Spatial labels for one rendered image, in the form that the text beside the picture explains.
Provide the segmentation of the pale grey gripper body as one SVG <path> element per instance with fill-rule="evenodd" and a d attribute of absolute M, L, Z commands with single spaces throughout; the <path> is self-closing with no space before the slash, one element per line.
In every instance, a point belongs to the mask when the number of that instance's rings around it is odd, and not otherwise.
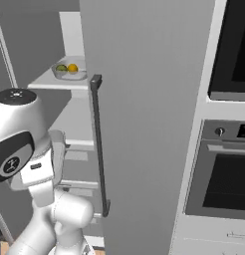
<path fill-rule="evenodd" d="M 66 153 L 66 141 L 65 134 L 60 130 L 49 131 L 51 143 L 52 143 L 52 163 L 54 167 L 54 186 L 58 186 L 63 177 L 63 165 Z"/>

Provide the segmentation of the clear vegetable container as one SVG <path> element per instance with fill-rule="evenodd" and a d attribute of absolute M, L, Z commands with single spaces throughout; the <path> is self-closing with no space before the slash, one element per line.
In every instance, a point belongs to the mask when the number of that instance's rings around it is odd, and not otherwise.
<path fill-rule="evenodd" d="M 68 68 L 70 64 L 76 64 L 79 70 L 75 73 L 70 73 L 69 71 L 67 72 L 56 71 L 56 67 L 58 65 L 65 65 Z M 86 63 L 80 59 L 69 59 L 60 61 L 52 67 L 52 71 L 54 73 L 54 76 L 59 80 L 81 81 L 87 77 Z"/>

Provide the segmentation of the white fridge shelf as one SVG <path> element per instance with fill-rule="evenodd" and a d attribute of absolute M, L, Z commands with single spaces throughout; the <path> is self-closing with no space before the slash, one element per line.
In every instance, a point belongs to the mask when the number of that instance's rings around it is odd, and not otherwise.
<path fill-rule="evenodd" d="M 94 146 L 93 140 L 78 140 L 78 139 L 66 139 L 66 144 L 79 145 L 79 146 Z"/>
<path fill-rule="evenodd" d="M 58 186 L 63 188 L 83 188 L 83 189 L 99 189 L 99 183 L 96 181 L 78 181 L 78 180 L 62 180 Z"/>
<path fill-rule="evenodd" d="M 69 59 L 80 59 L 85 62 L 84 56 L 65 56 L 60 61 Z M 59 80 L 54 76 L 52 67 L 48 69 L 44 74 L 42 74 L 39 78 L 37 78 L 35 81 L 33 81 L 31 84 L 29 84 L 28 88 L 52 89 L 52 90 L 86 90 L 88 88 L 88 77 L 81 81 Z"/>

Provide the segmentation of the grey fridge door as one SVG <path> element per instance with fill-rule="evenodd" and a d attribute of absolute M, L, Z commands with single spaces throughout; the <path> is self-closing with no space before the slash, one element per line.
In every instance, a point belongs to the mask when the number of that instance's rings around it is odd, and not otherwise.
<path fill-rule="evenodd" d="M 168 255 L 215 0 L 80 0 L 100 74 L 106 255 Z"/>

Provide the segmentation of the white fridge interior body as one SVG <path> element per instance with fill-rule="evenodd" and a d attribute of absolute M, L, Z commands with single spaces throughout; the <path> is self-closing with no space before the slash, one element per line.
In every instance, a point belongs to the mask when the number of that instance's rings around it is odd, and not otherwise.
<path fill-rule="evenodd" d="M 0 92 L 26 89 L 42 101 L 48 130 L 66 139 L 93 140 L 94 146 L 66 144 L 62 180 L 96 181 L 100 185 L 93 97 L 87 64 L 86 90 L 29 89 L 28 85 L 65 56 L 84 56 L 80 0 L 0 0 L 0 61 L 5 64 Z M 102 197 L 99 189 L 59 188 L 85 198 L 94 217 L 83 234 L 97 253 L 105 247 Z M 6 253 L 33 216 L 32 196 L 0 182 L 0 249 Z"/>

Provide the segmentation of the white oven cabinet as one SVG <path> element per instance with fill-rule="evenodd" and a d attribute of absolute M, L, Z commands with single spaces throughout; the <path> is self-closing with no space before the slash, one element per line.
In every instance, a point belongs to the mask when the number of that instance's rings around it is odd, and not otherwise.
<path fill-rule="evenodd" d="M 205 119 L 212 119 L 239 120 L 241 122 L 245 122 L 245 102 L 212 101 L 208 98 L 207 95 L 226 3 L 227 0 L 215 0 L 214 4 L 208 44 L 206 48 L 204 65 L 201 75 L 201 82 L 197 96 L 191 136 L 188 145 L 186 163 L 179 192 L 175 221 L 180 215 L 187 215 L 184 213 L 185 201 L 187 198 L 187 190 L 190 183 L 190 174 L 202 121 Z"/>

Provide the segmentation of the grey built-in oven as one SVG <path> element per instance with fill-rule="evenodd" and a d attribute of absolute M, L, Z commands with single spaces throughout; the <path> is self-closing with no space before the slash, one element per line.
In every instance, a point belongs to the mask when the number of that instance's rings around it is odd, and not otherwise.
<path fill-rule="evenodd" d="M 217 128 L 224 128 L 224 135 L 218 136 Z M 184 213 L 245 220 L 245 154 L 209 151 L 208 144 L 245 149 L 245 122 L 202 122 Z"/>

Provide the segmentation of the white cabinet drawer front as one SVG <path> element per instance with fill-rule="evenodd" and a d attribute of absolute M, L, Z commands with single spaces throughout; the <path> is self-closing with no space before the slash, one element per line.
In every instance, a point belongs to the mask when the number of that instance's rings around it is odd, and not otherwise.
<path fill-rule="evenodd" d="M 230 232 L 245 234 L 245 220 L 180 215 L 168 255 L 245 255 L 245 239 Z"/>

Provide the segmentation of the black microwave oven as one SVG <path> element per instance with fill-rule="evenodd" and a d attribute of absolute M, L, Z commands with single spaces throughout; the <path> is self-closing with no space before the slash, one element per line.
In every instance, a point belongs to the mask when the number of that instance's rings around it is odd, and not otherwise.
<path fill-rule="evenodd" d="M 245 101 L 245 0 L 227 0 L 208 97 Z"/>

